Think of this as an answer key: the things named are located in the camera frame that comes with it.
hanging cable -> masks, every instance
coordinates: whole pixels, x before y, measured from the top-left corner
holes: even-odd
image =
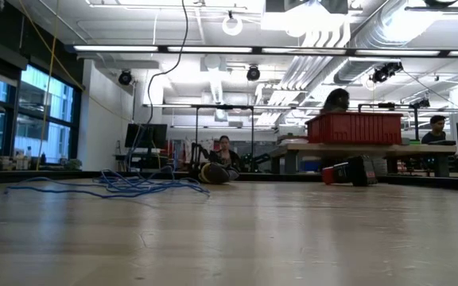
[[[56,15],[60,13],[60,0],[56,1]],[[44,107],[44,120],[41,123],[41,136],[40,136],[40,148],[38,149],[38,156],[40,157],[41,148],[44,143],[45,135],[45,125],[47,125],[47,111],[49,110],[49,89],[51,87],[51,78],[52,78],[52,68],[54,67],[54,52],[56,51],[56,39],[57,39],[57,18],[54,18],[54,35],[52,36],[52,50],[51,50],[51,60],[49,65],[49,78],[47,79],[47,90],[45,91],[45,107]],[[40,169],[40,163],[37,162],[36,171]]]
[[[408,73],[406,70],[402,69],[402,71],[407,74],[411,79],[413,79],[414,81],[416,81],[417,83],[419,83],[420,85],[422,85],[423,87],[425,87],[427,90],[429,90],[430,92],[434,93],[435,95],[439,96],[440,98],[444,99],[445,101],[447,102],[450,102],[453,106],[457,107],[458,108],[458,105],[455,104],[454,102],[452,102],[450,99],[447,99],[445,98],[443,95],[440,95],[438,94],[437,92],[435,92],[432,88],[430,87],[427,87],[426,85],[424,85],[419,79],[417,79],[416,77],[412,76],[410,73]]]
[[[31,26],[34,28],[34,30],[37,32],[38,36],[40,37],[40,40],[42,43],[44,43],[45,47],[48,49],[49,52],[52,53],[52,49],[51,47],[49,46],[49,44],[47,43],[47,41],[43,38],[43,36],[41,35],[40,33],[40,30],[37,28],[37,26],[35,25],[33,19],[31,19],[31,16],[29,15],[29,12],[28,10],[25,8],[24,6],[24,3],[22,2],[22,0],[19,0],[19,3],[21,4],[21,8],[22,10],[24,11],[24,15],[26,16],[26,18],[28,19],[29,23],[31,24]],[[86,91],[86,89],[76,80],[74,79],[74,77],[70,74],[70,72],[68,72],[68,70],[64,67],[64,65],[61,63],[60,59],[57,58],[57,56],[54,55],[54,59],[56,60],[56,62],[60,65],[61,69],[63,70],[64,73],[67,74],[68,78],[70,78],[72,80],[72,82],[81,90],[81,91]],[[130,119],[128,118],[124,118],[121,114],[116,114],[114,111],[110,110],[109,108],[105,107],[102,103],[100,103],[97,99],[95,99],[94,97],[92,97],[91,95],[87,95],[89,96],[89,98],[91,100],[93,100],[96,104],[98,104],[100,107],[102,107],[104,110],[112,113],[113,115],[115,116],[118,116],[120,117],[121,119],[127,121],[127,122],[132,122]]]
[[[174,71],[178,67],[180,62],[181,62],[181,56],[183,55],[183,48],[184,48],[184,45],[185,45],[185,43],[187,41],[187,36],[188,36],[188,14],[187,14],[187,9],[185,8],[185,5],[184,5],[184,0],[181,0],[181,6],[183,7],[185,30],[184,30],[183,42],[181,43],[181,48],[180,48],[180,52],[179,52],[179,55],[178,55],[178,60],[177,60],[176,64],[174,64],[174,66],[172,68],[170,68],[168,71],[157,73],[157,74],[151,76],[151,79],[149,79],[148,90],[147,90],[148,100],[149,100],[149,119],[148,119],[148,122],[143,127],[141,127],[140,124],[138,125],[138,131],[137,131],[137,134],[135,135],[135,138],[137,140],[134,140],[134,144],[132,145],[132,148],[127,153],[127,160],[129,161],[129,165],[130,165],[131,160],[132,160],[131,159],[132,158],[132,154],[134,153],[135,149],[137,148],[137,145],[139,144],[138,142],[141,142],[142,136],[145,133],[145,132],[141,132],[141,129],[144,129],[146,131],[148,129],[149,123],[153,119],[153,100],[151,100],[151,94],[150,94],[150,91],[149,91],[151,89],[151,84],[153,83],[153,80],[155,79],[155,77],[157,77],[159,75],[167,75],[170,72]]]

wooden table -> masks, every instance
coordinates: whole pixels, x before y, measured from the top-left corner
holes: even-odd
[[[436,159],[435,176],[447,177],[448,156],[453,155],[456,146],[441,145],[329,145],[329,144],[287,144],[270,153],[272,172],[279,173],[280,158],[285,158],[285,173],[297,172],[297,158],[315,156],[341,158],[359,155],[379,156],[388,161],[388,172],[396,173],[397,159],[401,157],[429,156]]]

tangled blue cable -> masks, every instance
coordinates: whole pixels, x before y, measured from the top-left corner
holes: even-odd
[[[171,170],[171,174],[173,179],[167,182],[154,182],[152,179],[158,174],[159,172],[153,173],[148,178],[143,178],[140,174],[138,177],[134,178],[125,178],[119,175],[117,172],[111,170],[102,170],[101,176],[97,179],[93,179],[93,184],[75,184],[75,183],[63,183],[58,182],[55,180],[51,180],[46,177],[34,177],[27,180],[23,180],[19,182],[15,186],[7,187],[5,190],[5,194],[8,194],[10,190],[33,190],[39,191],[44,193],[54,193],[54,194],[62,194],[62,193],[77,193],[77,194],[88,194],[93,195],[102,199],[114,199],[114,198],[136,198],[141,195],[148,195],[154,194],[161,191],[165,191],[170,188],[176,187],[189,187],[194,191],[198,191],[202,194],[207,196],[210,195],[210,191],[200,186],[200,183],[197,180],[192,178],[186,178],[182,180],[176,180],[174,178],[174,173],[172,169],[168,166],[165,168],[169,168]],[[26,182],[37,182],[37,181],[47,181],[53,184],[59,184],[69,187],[103,187],[106,191],[110,192],[112,195],[103,195],[93,191],[82,191],[82,190],[51,190],[51,189],[43,189],[38,187],[31,187],[31,186],[20,186],[22,183]]]

metal frame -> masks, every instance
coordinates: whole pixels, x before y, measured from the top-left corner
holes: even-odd
[[[196,109],[196,144],[197,144],[197,134],[199,130],[199,109],[201,108],[216,108],[220,110],[233,110],[233,109],[241,109],[241,110],[250,110],[252,112],[252,128],[251,128],[251,133],[252,133],[252,138],[251,138],[251,148],[250,148],[250,157],[252,158],[252,161],[250,163],[250,168],[254,170],[254,107],[253,106],[239,106],[239,105],[211,105],[211,104],[196,104],[192,105],[193,108]]]
[[[61,79],[55,77],[55,79],[61,81],[64,84],[72,87],[70,83],[66,83]],[[19,114],[29,116],[35,119],[43,119],[44,113],[27,110],[25,108],[20,108],[19,98],[20,98],[20,88],[21,87],[21,77],[17,81],[17,86],[8,86],[8,99],[6,102],[0,101],[0,106],[5,109],[5,123],[3,130],[3,140],[2,140],[2,155],[3,156],[12,156],[14,154],[14,143],[15,143],[15,134],[17,132],[17,117]],[[80,101],[81,101],[81,91],[72,87],[73,92],[73,107],[72,107],[72,122],[67,122],[58,118],[47,117],[47,122],[56,123],[61,126],[67,126],[70,128],[70,138],[68,143],[68,156],[72,159],[77,158],[77,149],[79,145],[79,126],[80,126]]]

wire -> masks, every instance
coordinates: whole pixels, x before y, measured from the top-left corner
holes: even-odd
[[[172,168],[167,166],[165,169],[171,170],[173,179],[169,182],[153,182],[153,177],[156,174],[160,173],[155,172],[148,178],[126,178],[119,175],[117,172],[111,170],[102,170],[101,176],[97,179],[93,179],[94,184],[75,184],[75,183],[65,183],[60,181],[51,180],[46,177],[34,177],[27,180],[23,180],[20,183],[17,183],[15,186],[7,187],[5,194],[9,194],[10,190],[32,190],[39,191],[43,193],[54,193],[54,194],[64,194],[64,193],[76,193],[76,194],[86,194],[99,197],[101,199],[114,199],[114,198],[136,198],[141,195],[155,194],[158,192],[166,191],[171,188],[179,187],[188,187],[194,191],[198,191],[201,194],[210,196],[210,191],[204,187],[200,186],[200,183],[197,180],[192,178],[185,178],[182,180],[176,180],[174,178],[174,173]],[[57,189],[44,189],[39,187],[32,186],[21,186],[20,184],[28,182],[38,182],[46,181],[53,184],[58,184],[61,186],[75,187],[76,189],[66,189],[66,190],[57,190]],[[110,195],[99,194],[93,191],[79,190],[79,187],[101,187],[110,193]]]
[[[453,106],[457,107],[458,108],[458,105],[455,104],[453,101],[451,101],[450,99],[447,99],[445,98],[443,95],[440,95],[438,94],[437,92],[435,92],[432,88],[430,87],[427,87],[426,85],[424,85],[419,79],[417,79],[416,77],[412,76],[410,73],[408,73],[406,70],[402,69],[402,71],[407,74],[411,79],[413,79],[414,81],[416,81],[417,83],[419,83],[420,85],[422,85],[423,87],[425,87],[426,89],[428,89],[430,92],[434,93],[435,95],[439,96],[440,98],[444,99],[445,101],[447,102],[450,102],[451,104],[453,104]]]
[[[149,119],[148,119],[148,122],[144,126],[144,130],[146,130],[148,128],[149,123],[153,119],[153,101],[151,100],[151,94],[149,92],[149,90],[151,89],[151,84],[153,83],[153,80],[155,79],[155,77],[157,77],[159,75],[167,75],[170,72],[174,71],[178,67],[178,65],[180,65],[180,62],[181,62],[181,56],[183,55],[183,48],[184,48],[184,45],[185,45],[185,43],[187,41],[187,36],[188,36],[188,14],[187,14],[187,9],[185,8],[185,5],[184,5],[184,0],[181,0],[181,6],[183,7],[185,30],[184,30],[183,42],[181,43],[180,53],[178,55],[178,60],[177,60],[176,64],[174,64],[174,66],[172,68],[170,68],[168,71],[164,71],[164,72],[160,72],[160,73],[154,74],[153,76],[151,76],[151,79],[149,79],[148,91],[147,91],[148,100],[149,100]],[[141,129],[142,129],[142,127],[141,127],[141,125],[139,125],[137,134],[135,135],[135,139],[137,139],[137,140],[134,140],[134,144],[132,145],[132,148],[129,150],[129,152],[127,154],[128,160],[131,160],[132,153],[137,148],[136,144],[138,145],[138,142],[141,142],[142,136],[145,133],[145,132],[141,132]]]
[[[35,23],[33,22],[33,19],[31,19],[31,16],[29,15],[29,12],[28,10],[25,8],[24,6],[24,3],[22,2],[22,0],[19,0],[19,3],[21,4],[21,8],[22,10],[24,11],[24,15],[26,16],[26,18],[28,18],[28,21],[29,23],[31,23],[31,26],[35,29],[35,31],[37,32],[38,36],[40,37],[40,40],[42,43],[44,43],[45,47],[48,49],[49,52],[52,53],[52,49],[51,47],[49,46],[49,44],[47,44],[47,41],[44,39],[44,37],[41,35],[40,33],[40,30],[37,28],[37,26],[35,25]],[[56,62],[60,65],[61,69],[63,70],[64,73],[67,74],[67,76],[72,80],[72,82],[81,90],[81,91],[86,91],[86,89],[76,80],[73,78],[73,76],[70,74],[70,72],[68,72],[68,70],[64,67],[64,65],[61,63],[60,59],[57,58],[56,55],[54,55],[54,60],[56,60]],[[110,113],[112,113],[113,115],[116,115],[118,117],[120,117],[121,119],[123,120],[126,120],[127,122],[132,122],[130,119],[128,118],[124,118],[123,116],[121,116],[121,114],[116,114],[114,111],[110,110],[109,108],[105,107],[102,103],[100,103],[97,99],[95,99],[94,97],[92,97],[91,95],[87,94],[87,96],[89,96],[89,98],[91,100],[93,100],[96,104],[100,105],[104,110],[107,110],[109,111]]]
[[[153,148],[157,148],[157,146],[155,145],[155,141],[153,141],[153,139],[151,139],[151,143],[153,144]],[[158,153],[157,153],[157,159],[158,159],[158,169],[159,170],[162,170],[162,167],[160,166],[160,149],[158,150]]]
[[[60,13],[60,0],[56,0],[56,16]],[[57,39],[57,18],[54,18],[54,35],[52,35],[52,50],[51,50],[51,60],[49,65],[49,78],[47,79],[47,90],[45,91],[45,108],[44,108],[44,120],[41,123],[41,136],[40,136],[40,148],[38,149],[38,156],[41,154],[41,148],[44,143],[44,136],[45,136],[45,125],[47,124],[47,111],[49,109],[49,89],[51,87],[51,78],[52,78],[52,68],[54,67],[54,53],[56,51],[56,39]],[[40,163],[37,162],[38,171],[40,169]]]

